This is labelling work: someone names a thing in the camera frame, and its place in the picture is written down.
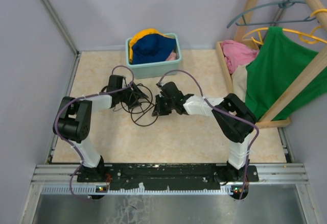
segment wooden clothes rack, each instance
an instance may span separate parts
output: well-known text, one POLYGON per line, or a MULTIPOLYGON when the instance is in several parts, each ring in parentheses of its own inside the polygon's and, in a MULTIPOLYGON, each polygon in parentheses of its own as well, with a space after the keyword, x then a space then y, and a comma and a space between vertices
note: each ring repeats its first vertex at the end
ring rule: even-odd
MULTIPOLYGON (((253 8, 256 6, 258 0, 247 0, 245 4, 244 11, 253 8)), ((325 6, 322 4, 320 0, 305 0, 307 5, 310 7, 312 12, 324 9, 325 6)), ((246 22, 251 21, 252 13, 245 14, 246 22)), ((316 14, 316 18, 322 27, 327 31, 327 13, 320 12, 316 14)), ((253 41, 251 39, 245 39, 242 41, 242 37, 245 35, 247 30, 247 26, 241 26, 237 28, 234 40, 237 42, 242 42, 251 48, 253 47, 253 41)), ((224 56, 222 55, 222 50, 220 47, 220 43, 222 41, 217 42, 216 48, 218 52, 218 57, 220 63, 224 60, 224 56)), ((259 128, 268 128, 268 127, 284 127, 290 123, 290 120, 280 120, 280 121, 271 121, 274 119, 279 112, 287 106, 310 82, 320 74, 327 67, 327 46, 325 46, 322 51, 320 51, 317 56, 309 63, 309 65, 300 73, 300 75, 293 81, 293 83, 284 91, 284 93, 276 100, 276 102, 270 107, 270 109, 264 114, 264 116, 257 123, 259 128)), ((232 82, 230 78, 230 74, 228 72, 227 66, 222 67, 223 73, 227 82, 228 90, 232 90, 232 82)))

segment gray floor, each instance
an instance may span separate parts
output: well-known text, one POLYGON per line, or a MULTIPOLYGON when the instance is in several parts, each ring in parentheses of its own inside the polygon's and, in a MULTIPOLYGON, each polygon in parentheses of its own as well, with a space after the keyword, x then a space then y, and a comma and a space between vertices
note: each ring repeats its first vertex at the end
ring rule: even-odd
POLYGON ((83 202, 42 195, 33 223, 306 223, 295 186, 251 186, 244 201, 226 195, 111 195, 83 202))

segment gray wall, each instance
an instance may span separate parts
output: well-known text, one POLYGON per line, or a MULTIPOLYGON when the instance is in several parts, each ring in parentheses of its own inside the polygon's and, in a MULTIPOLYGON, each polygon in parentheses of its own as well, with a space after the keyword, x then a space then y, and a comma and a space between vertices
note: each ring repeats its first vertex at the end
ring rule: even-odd
POLYGON ((0 0, 0 222, 17 224, 74 55, 40 0, 0 0))
MULTIPOLYGON (((80 50, 119 49, 145 28, 174 32, 182 48, 213 48, 233 36, 228 22, 246 0, 50 0, 80 50)), ((260 4, 279 0, 259 0, 260 4)), ((269 20, 275 8, 253 19, 269 20)))
MULTIPOLYGON (((327 6, 327 0, 321 1, 327 6)), ((310 14, 311 10, 308 6, 292 7, 287 10, 284 19, 301 19, 310 14)), ((283 24, 283 27, 310 33, 317 25, 318 22, 313 21, 310 23, 288 23, 283 24)), ((318 30, 315 35, 327 39, 327 33, 322 29, 318 30)), ((299 41, 297 35, 289 34, 288 36, 295 42, 316 51, 325 46, 322 43, 305 45, 299 41)), ((287 134, 291 141, 295 160, 305 164, 310 183, 319 206, 323 210, 327 205, 327 192, 322 190, 327 181, 327 94, 293 113, 291 120, 292 123, 287 127, 287 134)), ((327 222, 327 212, 324 211, 323 214, 325 222, 327 222)))

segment white cloth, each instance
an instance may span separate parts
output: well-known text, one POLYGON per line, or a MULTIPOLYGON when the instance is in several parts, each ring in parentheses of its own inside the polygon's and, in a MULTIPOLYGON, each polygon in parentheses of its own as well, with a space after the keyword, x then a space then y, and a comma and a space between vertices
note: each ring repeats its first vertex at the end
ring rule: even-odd
POLYGON ((231 75, 234 94, 237 95, 243 102, 245 102, 246 96, 246 82, 247 82, 247 70, 246 65, 238 66, 235 72, 231 75))

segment pink cloth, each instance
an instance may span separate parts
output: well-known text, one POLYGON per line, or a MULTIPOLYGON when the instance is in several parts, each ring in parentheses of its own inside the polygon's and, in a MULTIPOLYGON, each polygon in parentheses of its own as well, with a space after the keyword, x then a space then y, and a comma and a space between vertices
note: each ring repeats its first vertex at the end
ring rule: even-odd
POLYGON ((166 61, 172 61, 172 60, 176 60, 176 53, 174 51, 172 51, 169 56, 167 57, 166 61))
POLYGON ((252 62, 259 53, 233 40, 225 40, 220 45, 230 74, 234 73, 238 66, 252 62))

